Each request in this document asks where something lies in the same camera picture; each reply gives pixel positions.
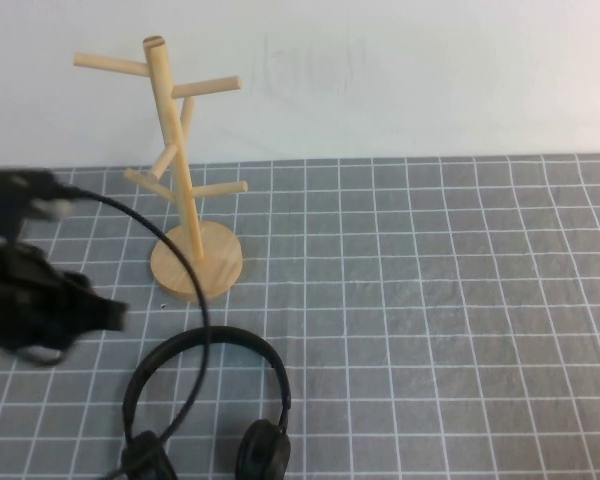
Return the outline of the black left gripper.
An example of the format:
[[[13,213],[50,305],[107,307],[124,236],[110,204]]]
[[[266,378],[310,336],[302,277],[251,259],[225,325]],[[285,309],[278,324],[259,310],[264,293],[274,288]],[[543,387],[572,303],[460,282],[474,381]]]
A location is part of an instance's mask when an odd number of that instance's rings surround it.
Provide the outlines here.
[[[95,295],[86,275],[55,268],[40,248],[24,243],[9,246],[7,260],[12,292],[0,315],[4,348],[64,351],[86,333],[124,329],[127,304]]]

